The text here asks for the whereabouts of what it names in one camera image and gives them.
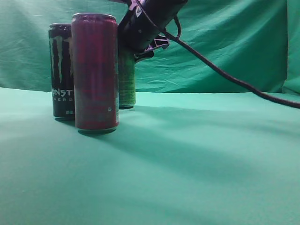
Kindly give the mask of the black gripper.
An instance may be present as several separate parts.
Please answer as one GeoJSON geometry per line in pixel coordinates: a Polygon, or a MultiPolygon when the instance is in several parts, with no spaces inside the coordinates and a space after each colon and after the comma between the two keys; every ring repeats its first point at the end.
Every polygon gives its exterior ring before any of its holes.
{"type": "Polygon", "coordinates": [[[187,3],[186,0],[122,0],[128,11],[118,25],[118,39],[134,54],[135,63],[151,59],[169,40],[160,34],[187,3]]]}

